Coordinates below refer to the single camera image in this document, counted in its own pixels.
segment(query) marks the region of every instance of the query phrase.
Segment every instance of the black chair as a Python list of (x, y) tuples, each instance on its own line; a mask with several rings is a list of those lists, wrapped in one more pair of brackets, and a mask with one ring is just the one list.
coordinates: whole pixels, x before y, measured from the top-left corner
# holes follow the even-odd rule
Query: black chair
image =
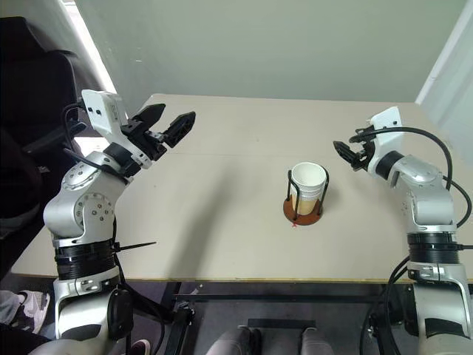
[[(80, 89), (101, 88), (74, 53), (45, 51), (22, 17), (0, 18), (0, 59), (2, 232), (11, 221), (21, 226), (1, 236), (1, 279), (44, 225), (44, 206), (74, 165), (62, 150), (62, 109)], [(78, 119), (76, 110), (69, 116)]]

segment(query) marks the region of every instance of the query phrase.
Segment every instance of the paper cup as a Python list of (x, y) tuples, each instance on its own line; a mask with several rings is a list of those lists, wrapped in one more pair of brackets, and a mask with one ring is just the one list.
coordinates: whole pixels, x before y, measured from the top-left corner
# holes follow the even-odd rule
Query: paper cup
[[(311, 162), (299, 163), (292, 168), (292, 179), (299, 187), (297, 213), (303, 215), (311, 213), (324, 191), (325, 181), (327, 180), (324, 168)], [(290, 193), (293, 196), (293, 209), (295, 211), (297, 191), (292, 185)]]

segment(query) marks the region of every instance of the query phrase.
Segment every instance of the table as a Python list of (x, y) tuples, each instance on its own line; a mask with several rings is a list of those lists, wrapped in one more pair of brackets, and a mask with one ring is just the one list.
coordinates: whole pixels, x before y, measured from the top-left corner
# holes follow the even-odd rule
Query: table
[[(156, 103), (166, 110), (153, 130), (188, 111), (197, 119), (118, 201), (118, 241), (157, 241), (120, 253), (129, 279), (380, 283), (408, 254), (393, 191), (382, 179), (353, 172), (332, 145), (347, 142), (366, 119), (396, 104), (161, 94), (147, 101)], [(419, 106), (397, 105), (404, 126), (438, 134)], [(445, 170), (442, 152), (426, 138), (405, 134), (402, 152)], [(454, 152), (453, 158), (454, 180), (471, 194), (473, 171)], [(287, 171), (306, 160), (329, 171), (330, 186), (322, 219), (293, 227), (282, 214)], [(460, 218), (464, 201), (452, 194)], [(471, 244), (472, 235), (470, 219), (458, 240)], [(473, 277), (473, 253), (460, 259)], [(47, 230), (12, 271), (56, 275)]]

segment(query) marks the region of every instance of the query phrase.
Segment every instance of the black cable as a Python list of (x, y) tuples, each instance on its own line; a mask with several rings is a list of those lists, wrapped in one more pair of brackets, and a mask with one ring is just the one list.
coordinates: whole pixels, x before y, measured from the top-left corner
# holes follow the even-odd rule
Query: black cable
[(409, 261), (409, 257), (404, 258), (404, 260), (399, 263), (398, 266), (392, 271), (391, 276), (389, 277), (389, 281), (386, 285), (386, 291), (384, 292), (384, 321), (386, 323), (387, 333), (389, 337), (389, 341), (391, 342), (391, 346), (394, 349), (396, 355), (401, 355), (399, 351), (398, 345), (392, 335), (392, 328), (391, 328), (391, 319), (389, 318), (389, 296), (391, 295), (391, 287), (395, 282), (396, 275), (404, 274), (407, 271), (407, 267), (404, 267), (401, 271), (399, 271), (403, 265), (405, 265)]
[(81, 105), (78, 102), (73, 104), (66, 105), (61, 111), (61, 124), (64, 130), (64, 136), (66, 138), (66, 145), (69, 149), (75, 152), (74, 145), (72, 144), (71, 134), (69, 128), (67, 127), (67, 116), (72, 109), (79, 109)]
[(79, 154), (77, 154), (76, 152), (73, 152), (72, 150), (68, 149), (68, 148), (64, 148), (62, 149), (66, 154), (68, 154), (69, 156), (73, 157), (74, 159), (76, 160), (79, 160), (81, 161), (82, 163), (84, 164), (87, 164), (87, 165), (90, 165), (96, 169), (99, 169), (103, 172), (108, 172), (109, 174), (119, 178), (120, 180), (122, 180), (125, 184), (128, 184), (128, 180), (125, 179), (125, 176), (120, 174), (119, 172), (116, 172), (110, 165), (107, 165), (107, 164), (104, 164), (104, 165), (98, 165), (96, 163), (94, 163), (93, 161), (90, 161), (89, 159), (86, 159), (82, 156), (80, 156)]
[(125, 342), (125, 355), (130, 355), (130, 350), (132, 349), (132, 334), (129, 333), (126, 336), (126, 342)]
[[(396, 274), (394, 277), (394, 283), (398, 281), (401, 276), (404, 274), (404, 272), (398, 273), (398, 271), (406, 265), (406, 263), (409, 261), (409, 257), (405, 257), (399, 264), (396, 266), (394, 271), (392, 272), (393, 274)], [(366, 329), (368, 328), (368, 322), (370, 321), (370, 315), (375, 311), (375, 309), (378, 307), (380, 301), (383, 298), (384, 292), (386, 289), (384, 288), (383, 291), (378, 295), (378, 299), (368, 308), (368, 311), (366, 312), (366, 315), (363, 320), (363, 325), (361, 326), (361, 333), (360, 333), (360, 340), (358, 343), (358, 351), (359, 355), (363, 355), (364, 352), (364, 333), (366, 332)]]
[(452, 180), (452, 185), (453, 187), (455, 187), (459, 193), (462, 194), (462, 196), (465, 198), (466, 200), (466, 212), (465, 212), (465, 215), (463, 216), (463, 218), (460, 220), (460, 222), (457, 223), (457, 228), (460, 228), (463, 224), (465, 224), (465, 222), (469, 219), (470, 215), (472, 214), (472, 199), (468, 196), (468, 194), (466, 193), (466, 191), (460, 186), (458, 185), (456, 182), (454, 182)]
[(423, 129), (414, 128), (414, 127), (390, 127), (390, 128), (382, 128), (382, 129), (375, 129), (373, 131), (365, 131), (358, 133), (357, 135), (352, 136), (349, 139), (350, 143), (358, 143), (363, 141), (362, 138), (372, 137), (373, 135), (378, 135), (381, 133), (392, 133), (392, 132), (409, 132), (415, 133), (417, 135), (423, 135), (424, 137), (428, 137), (433, 140), (439, 147), (442, 149), (445, 159), (446, 159), (446, 168), (447, 168), (447, 178), (446, 178), (446, 186), (447, 190), (450, 190), (450, 186), (452, 185), (452, 178), (453, 178), (453, 164), (452, 164), (452, 156), (450, 155), (450, 151), (445, 143), (436, 135), (433, 135), (430, 132), (424, 131)]
[[(117, 218), (113, 220), (113, 235), (112, 235), (112, 242), (115, 243), (115, 239), (117, 237)], [(152, 352), (153, 355), (157, 355), (157, 352), (160, 350), (161, 345), (163, 344), (164, 341), (164, 335), (165, 335), (165, 323), (163, 321), (163, 317), (161, 316), (160, 312), (158, 309), (156, 309), (152, 305), (152, 301), (148, 298), (140, 294), (138, 291), (136, 291), (133, 287), (131, 287), (126, 279), (125, 279), (125, 274), (123, 273), (123, 268), (121, 266), (120, 260), (118, 259), (118, 256), (115, 254), (115, 264), (118, 266), (118, 272), (120, 273), (120, 278), (121, 278), (121, 285), (133, 296), (138, 298), (150, 311), (150, 313), (154, 314), (156, 318), (158, 319), (158, 322), (160, 323), (160, 338), (157, 341), (156, 346), (154, 347), (154, 350)]]

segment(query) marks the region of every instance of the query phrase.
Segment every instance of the wooden base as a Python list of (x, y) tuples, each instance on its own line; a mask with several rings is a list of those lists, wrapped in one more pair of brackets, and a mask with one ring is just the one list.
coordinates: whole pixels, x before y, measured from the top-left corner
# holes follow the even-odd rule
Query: wooden base
[(290, 222), (298, 224), (300, 226), (309, 226), (310, 224), (314, 224), (315, 222), (320, 220), (320, 217), (322, 217), (322, 213), (317, 214), (317, 212), (319, 211), (319, 205), (320, 200), (317, 200), (317, 203), (313, 207), (311, 213), (305, 215), (299, 214), (297, 218), (294, 219), (293, 196), (291, 195), (289, 197), (289, 201), (284, 200), (284, 203), (282, 205), (282, 211)]

